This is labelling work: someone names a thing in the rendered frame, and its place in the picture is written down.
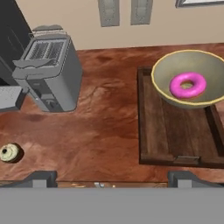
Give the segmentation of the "grey picture frame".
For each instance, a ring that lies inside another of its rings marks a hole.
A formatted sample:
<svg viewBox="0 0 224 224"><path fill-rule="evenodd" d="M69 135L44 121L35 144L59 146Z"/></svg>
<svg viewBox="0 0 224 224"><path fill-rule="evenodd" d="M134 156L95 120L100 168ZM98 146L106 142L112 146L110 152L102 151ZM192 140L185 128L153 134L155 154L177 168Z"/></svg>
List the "grey picture frame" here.
<svg viewBox="0 0 224 224"><path fill-rule="evenodd" d="M224 5L224 0L176 0L176 8Z"/></svg>

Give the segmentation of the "grey wall outlet plate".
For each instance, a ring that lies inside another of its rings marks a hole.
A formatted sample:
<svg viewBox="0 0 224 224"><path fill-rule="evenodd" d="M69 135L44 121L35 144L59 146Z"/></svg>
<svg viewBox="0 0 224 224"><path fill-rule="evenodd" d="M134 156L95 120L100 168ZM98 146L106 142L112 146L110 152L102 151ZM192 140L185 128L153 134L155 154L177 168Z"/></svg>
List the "grey wall outlet plate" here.
<svg viewBox="0 0 224 224"><path fill-rule="evenodd" d="M131 25L148 25L151 22L153 0L131 0Z"/></svg>
<svg viewBox="0 0 224 224"><path fill-rule="evenodd" d="M119 0L98 0L101 27L120 25Z"/></svg>

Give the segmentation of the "grey toaster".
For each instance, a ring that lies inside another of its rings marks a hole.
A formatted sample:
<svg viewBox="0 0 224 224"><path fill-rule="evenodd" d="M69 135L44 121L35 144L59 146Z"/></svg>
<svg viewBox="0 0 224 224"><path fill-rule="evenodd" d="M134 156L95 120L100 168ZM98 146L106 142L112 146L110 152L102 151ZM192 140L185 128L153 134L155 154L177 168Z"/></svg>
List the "grey toaster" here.
<svg viewBox="0 0 224 224"><path fill-rule="evenodd" d="M82 67L71 37L58 25L32 30L31 40L12 74L38 107L51 113L76 109Z"/></svg>

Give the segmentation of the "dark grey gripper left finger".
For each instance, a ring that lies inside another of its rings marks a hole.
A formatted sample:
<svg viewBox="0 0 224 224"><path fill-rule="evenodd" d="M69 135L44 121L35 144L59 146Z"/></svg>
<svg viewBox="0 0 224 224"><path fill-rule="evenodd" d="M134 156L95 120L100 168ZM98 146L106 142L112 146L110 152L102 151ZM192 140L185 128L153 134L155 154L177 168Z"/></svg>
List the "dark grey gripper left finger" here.
<svg viewBox="0 0 224 224"><path fill-rule="evenodd" d="M51 188L57 187L56 171L34 171L27 178L7 184L7 187L27 187L27 188Z"/></svg>

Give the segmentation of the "dark grey appliance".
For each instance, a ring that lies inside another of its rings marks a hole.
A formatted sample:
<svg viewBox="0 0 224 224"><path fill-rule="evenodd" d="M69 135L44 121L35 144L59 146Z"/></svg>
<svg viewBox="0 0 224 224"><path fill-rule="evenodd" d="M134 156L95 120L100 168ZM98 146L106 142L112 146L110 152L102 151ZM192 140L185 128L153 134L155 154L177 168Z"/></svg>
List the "dark grey appliance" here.
<svg viewBox="0 0 224 224"><path fill-rule="evenodd" d="M0 0L0 111L20 110L25 93L12 77L30 42L31 29L16 0Z"/></svg>

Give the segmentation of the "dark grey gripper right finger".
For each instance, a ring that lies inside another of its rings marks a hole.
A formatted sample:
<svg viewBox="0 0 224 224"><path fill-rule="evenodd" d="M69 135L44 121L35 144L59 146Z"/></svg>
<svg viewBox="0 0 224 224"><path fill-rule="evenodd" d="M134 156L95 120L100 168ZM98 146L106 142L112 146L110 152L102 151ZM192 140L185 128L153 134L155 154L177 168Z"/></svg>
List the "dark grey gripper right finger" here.
<svg viewBox="0 0 224 224"><path fill-rule="evenodd" d="M169 171L168 186L176 188L221 187L221 184L202 180L190 171Z"/></svg>

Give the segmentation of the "pink frosted donut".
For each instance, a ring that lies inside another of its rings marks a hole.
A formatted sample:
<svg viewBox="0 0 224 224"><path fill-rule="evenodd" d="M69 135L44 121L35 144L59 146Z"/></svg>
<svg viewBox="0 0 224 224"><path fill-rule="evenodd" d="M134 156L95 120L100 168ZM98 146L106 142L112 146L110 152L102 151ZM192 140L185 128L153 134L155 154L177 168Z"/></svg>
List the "pink frosted donut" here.
<svg viewBox="0 0 224 224"><path fill-rule="evenodd" d="M200 73L180 73L170 81L170 92L178 99L191 99L201 95L207 88L207 80Z"/></svg>

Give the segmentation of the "brown wooden tray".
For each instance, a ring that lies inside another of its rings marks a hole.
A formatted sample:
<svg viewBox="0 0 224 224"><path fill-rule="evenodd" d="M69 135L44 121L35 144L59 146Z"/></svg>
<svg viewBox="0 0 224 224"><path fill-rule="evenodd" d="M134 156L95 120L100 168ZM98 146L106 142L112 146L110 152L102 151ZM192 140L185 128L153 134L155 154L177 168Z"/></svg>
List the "brown wooden tray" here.
<svg viewBox="0 0 224 224"><path fill-rule="evenodd" d="M151 69L137 69L139 162L224 169L224 128L216 107L182 109L160 98Z"/></svg>

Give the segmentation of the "grey bowl with yellow rim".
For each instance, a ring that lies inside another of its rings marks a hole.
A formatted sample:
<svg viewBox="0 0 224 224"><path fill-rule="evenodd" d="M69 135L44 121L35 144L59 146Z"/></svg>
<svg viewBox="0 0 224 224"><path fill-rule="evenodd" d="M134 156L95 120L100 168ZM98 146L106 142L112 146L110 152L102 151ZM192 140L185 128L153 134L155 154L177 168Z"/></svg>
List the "grey bowl with yellow rim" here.
<svg viewBox="0 0 224 224"><path fill-rule="evenodd" d="M169 90L171 79L178 74L195 72L206 79L206 90L198 97L180 100ZM201 50L182 50L166 54L151 70L151 81L159 96L182 109L202 109L224 101L224 59Z"/></svg>

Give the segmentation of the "cream frosted cupcake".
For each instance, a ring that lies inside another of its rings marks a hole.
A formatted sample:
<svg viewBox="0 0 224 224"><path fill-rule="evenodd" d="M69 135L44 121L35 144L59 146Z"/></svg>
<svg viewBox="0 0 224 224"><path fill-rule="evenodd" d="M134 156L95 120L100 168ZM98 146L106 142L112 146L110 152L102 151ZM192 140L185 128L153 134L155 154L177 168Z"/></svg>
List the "cream frosted cupcake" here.
<svg viewBox="0 0 224 224"><path fill-rule="evenodd" d="M16 163L23 155L23 149L16 143L7 143L0 149L0 160L5 163Z"/></svg>

